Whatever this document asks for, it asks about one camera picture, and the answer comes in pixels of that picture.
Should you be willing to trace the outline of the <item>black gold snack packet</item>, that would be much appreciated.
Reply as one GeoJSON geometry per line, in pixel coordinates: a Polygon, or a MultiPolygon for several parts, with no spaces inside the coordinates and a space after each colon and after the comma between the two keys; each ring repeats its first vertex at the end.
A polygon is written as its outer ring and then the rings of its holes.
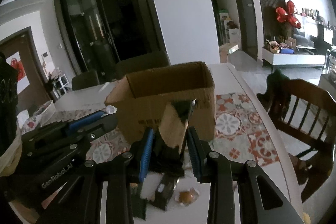
{"type": "Polygon", "coordinates": [[[149,170],[170,177],[183,177],[186,132],[197,100],[167,102],[154,134],[149,170]]]}

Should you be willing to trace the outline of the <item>black cheese cracker packet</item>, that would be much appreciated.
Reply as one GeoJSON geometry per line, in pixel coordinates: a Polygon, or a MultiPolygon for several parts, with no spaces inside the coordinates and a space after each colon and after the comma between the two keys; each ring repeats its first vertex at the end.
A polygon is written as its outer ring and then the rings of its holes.
{"type": "Polygon", "coordinates": [[[151,204],[163,211],[167,211],[167,206],[173,196],[178,181],[178,177],[171,177],[164,174],[155,190],[154,200],[151,201],[151,204]]]}

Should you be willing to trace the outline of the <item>brown cardboard box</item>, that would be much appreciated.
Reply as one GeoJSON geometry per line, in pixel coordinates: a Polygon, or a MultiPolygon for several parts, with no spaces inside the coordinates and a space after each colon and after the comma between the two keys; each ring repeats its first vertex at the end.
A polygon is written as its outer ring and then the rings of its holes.
{"type": "Polygon", "coordinates": [[[198,137],[215,136],[215,84],[204,62],[177,64],[125,75],[104,104],[117,109],[118,128],[129,144],[142,138],[146,127],[156,128],[171,101],[196,100],[189,125],[198,137]]]}

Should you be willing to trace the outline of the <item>floral tissue box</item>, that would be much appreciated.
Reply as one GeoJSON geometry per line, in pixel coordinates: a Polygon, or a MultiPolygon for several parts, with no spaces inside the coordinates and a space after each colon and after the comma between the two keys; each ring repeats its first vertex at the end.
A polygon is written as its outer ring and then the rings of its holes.
{"type": "Polygon", "coordinates": [[[20,128],[21,134],[24,135],[30,131],[33,131],[41,120],[40,115],[29,116],[29,112],[27,110],[21,111],[17,115],[18,126],[20,128]]]}

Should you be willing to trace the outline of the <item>dark upholstered chair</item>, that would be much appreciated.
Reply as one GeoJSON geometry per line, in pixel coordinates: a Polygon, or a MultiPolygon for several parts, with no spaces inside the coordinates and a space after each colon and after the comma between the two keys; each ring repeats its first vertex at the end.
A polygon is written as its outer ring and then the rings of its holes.
{"type": "Polygon", "coordinates": [[[145,55],[132,57],[116,64],[116,79],[122,79],[128,73],[147,69],[170,66],[170,60],[165,51],[154,51],[145,55]]]}
{"type": "Polygon", "coordinates": [[[93,69],[75,76],[72,79],[71,85],[74,91],[100,85],[97,71],[93,69]]]}

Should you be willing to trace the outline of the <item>white bowl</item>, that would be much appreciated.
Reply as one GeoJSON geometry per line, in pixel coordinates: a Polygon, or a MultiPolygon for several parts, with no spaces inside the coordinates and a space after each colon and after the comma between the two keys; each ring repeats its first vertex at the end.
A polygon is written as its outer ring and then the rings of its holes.
{"type": "Polygon", "coordinates": [[[34,112],[33,117],[36,118],[36,121],[42,126],[48,122],[55,113],[56,107],[54,102],[53,100],[49,100],[34,112]]]}

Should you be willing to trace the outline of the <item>patterned table runner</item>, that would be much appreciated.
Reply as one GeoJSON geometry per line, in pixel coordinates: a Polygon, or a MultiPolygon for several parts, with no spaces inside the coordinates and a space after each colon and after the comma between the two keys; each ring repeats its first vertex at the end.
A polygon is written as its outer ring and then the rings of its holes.
{"type": "MultiPolygon", "coordinates": [[[[279,161],[270,134],[246,94],[217,95],[216,111],[215,137],[209,142],[212,150],[229,160],[254,160],[260,166],[279,161]]],[[[107,162],[129,149],[130,144],[116,128],[92,141],[86,158],[97,163],[107,162]]]]}

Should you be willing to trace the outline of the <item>wooden dining chair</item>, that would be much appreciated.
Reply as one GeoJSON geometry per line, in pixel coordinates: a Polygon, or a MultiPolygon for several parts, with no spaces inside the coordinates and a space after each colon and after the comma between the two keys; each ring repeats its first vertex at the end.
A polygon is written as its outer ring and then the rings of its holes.
{"type": "Polygon", "coordinates": [[[307,201],[330,177],[335,165],[335,99],[303,79],[290,79],[276,69],[266,78],[266,92],[257,94],[277,130],[306,149],[290,159],[301,200],[307,201]]]}

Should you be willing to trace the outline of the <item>red fu door poster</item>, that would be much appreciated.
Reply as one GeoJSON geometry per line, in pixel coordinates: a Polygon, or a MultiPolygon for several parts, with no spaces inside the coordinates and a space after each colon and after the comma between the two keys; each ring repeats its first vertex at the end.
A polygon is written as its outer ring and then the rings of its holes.
{"type": "Polygon", "coordinates": [[[17,91],[18,94],[20,94],[30,85],[30,82],[24,69],[19,52],[15,52],[13,55],[8,57],[6,62],[17,70],[17,91]]]}

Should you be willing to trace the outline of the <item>black glass sliding door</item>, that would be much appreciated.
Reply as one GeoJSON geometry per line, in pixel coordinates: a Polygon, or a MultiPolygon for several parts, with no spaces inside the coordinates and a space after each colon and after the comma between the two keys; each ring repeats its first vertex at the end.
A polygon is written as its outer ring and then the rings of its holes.
{"type": "Polygon", "coordinates": [[[116,80],[120,61],[165,51],[154,0],[54,0],[56,17],[76,74],[96,70],[116,80]]]}

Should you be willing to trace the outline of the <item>white coffee table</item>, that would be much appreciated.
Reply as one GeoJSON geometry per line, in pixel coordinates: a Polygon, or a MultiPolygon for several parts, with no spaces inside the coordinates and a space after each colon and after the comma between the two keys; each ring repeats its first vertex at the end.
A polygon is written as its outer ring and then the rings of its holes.
{"type": "Polygon", "coordinates": [[[334,100],[336,100],[335,83],[330,80],[329,74],[322,74],[319,79],[318,86],[327,91],[334,100]]]}

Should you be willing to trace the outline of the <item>cardboard box on floor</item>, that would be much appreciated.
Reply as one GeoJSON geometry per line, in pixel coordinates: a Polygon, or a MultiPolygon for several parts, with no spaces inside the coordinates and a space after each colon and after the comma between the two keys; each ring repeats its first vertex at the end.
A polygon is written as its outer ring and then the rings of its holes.
{"type": "Polygon", "coordinates": [[[237,43],[225,43],[219,47],[220,63],[228,62],[228,55],[236,52],[239,49],[237,43]]]}

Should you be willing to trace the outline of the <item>white tv cabinet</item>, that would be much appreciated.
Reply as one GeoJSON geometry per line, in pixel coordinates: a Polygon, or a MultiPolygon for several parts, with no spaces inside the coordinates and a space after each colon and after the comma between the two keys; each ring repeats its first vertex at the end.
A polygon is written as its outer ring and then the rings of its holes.
{"type": "Polygon", "coordinates": [[[325,64],[325,55],[272,53],[265,48],[262,49],[262,58],[273,66],[323,67],[325,64]]]}

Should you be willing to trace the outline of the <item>red balloon decoration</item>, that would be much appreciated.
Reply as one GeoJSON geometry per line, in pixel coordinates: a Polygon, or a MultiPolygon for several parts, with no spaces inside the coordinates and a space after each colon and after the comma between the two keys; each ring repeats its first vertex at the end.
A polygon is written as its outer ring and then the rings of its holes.
{"type": "Polygon", "coordinates": [[[295,5],[292,1],[288,1],[286,3],[286,9],[282,7],[276,8],[276,14],[277,14],[277,21],[279,23],[285,23],[288,22],[292,27],[300,29],[301,23],[299,20],[294,16],[295,12],[295,5]]]}

